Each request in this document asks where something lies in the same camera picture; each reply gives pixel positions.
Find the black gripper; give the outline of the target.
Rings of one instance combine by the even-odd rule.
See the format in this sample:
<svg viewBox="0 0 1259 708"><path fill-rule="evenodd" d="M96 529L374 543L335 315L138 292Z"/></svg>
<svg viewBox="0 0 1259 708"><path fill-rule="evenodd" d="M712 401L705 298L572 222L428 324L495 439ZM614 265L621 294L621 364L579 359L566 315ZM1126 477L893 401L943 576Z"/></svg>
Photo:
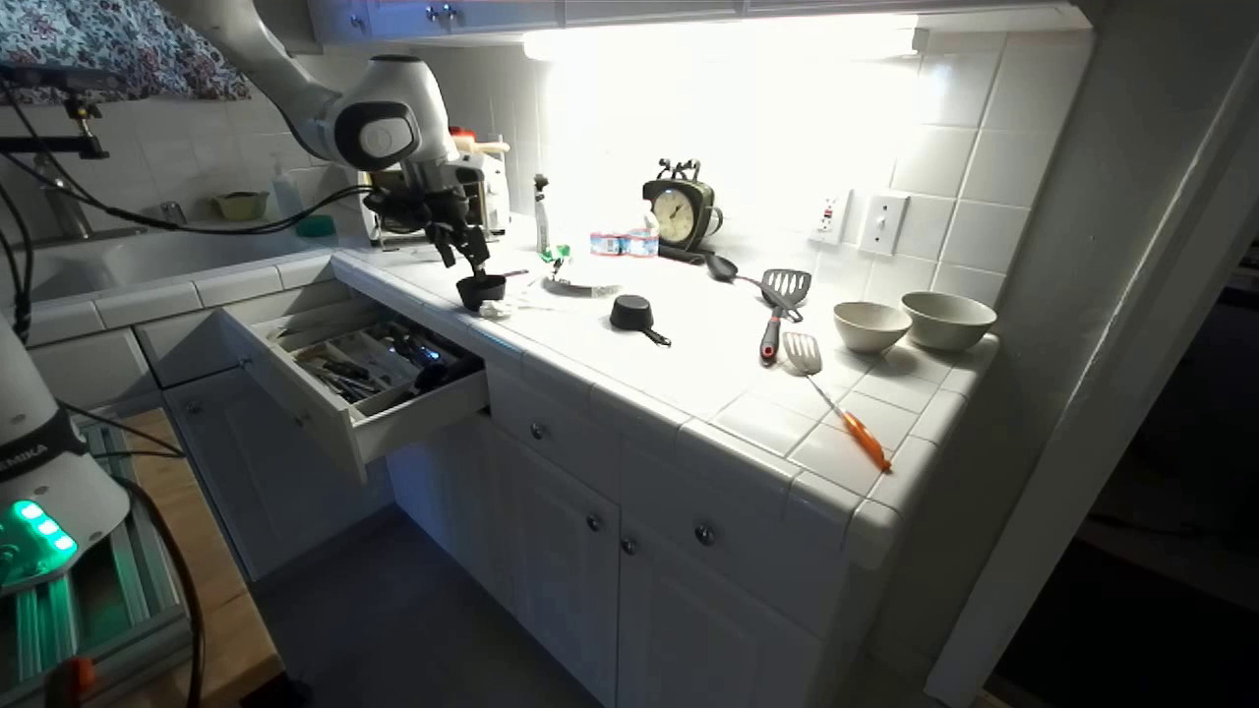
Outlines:
<svg viewBox="0 0 1259 708"><path fill-rule="evenodd" d="M444 267L457 254L472 273L487 265L484 227L472 222L465 185L434 189L425 179L400 165L369 172L364 209L369 212L369 234L387 241L428 241Z"/></svg>

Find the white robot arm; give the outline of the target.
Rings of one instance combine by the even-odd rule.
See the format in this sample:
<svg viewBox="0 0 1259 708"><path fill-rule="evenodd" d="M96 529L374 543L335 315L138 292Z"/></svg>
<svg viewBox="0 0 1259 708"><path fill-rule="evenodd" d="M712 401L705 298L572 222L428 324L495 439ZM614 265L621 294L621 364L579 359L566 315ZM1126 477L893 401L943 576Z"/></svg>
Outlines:
<svg viewBox="0 0 1259 708"><path fill-rule="evenodd" d="M158 5L236 65L311 157L360 172L399 171L399 189L369 192L374 212L400 234L421 227L444 265L484 273L487 250L454 171L444 94L421 60L374 60L356 91L335 91L286 56L255 0ZM68 580L148 496L99 463L17 324L0 330L0 411L0 576L3 593L20 593Z"/></svg>

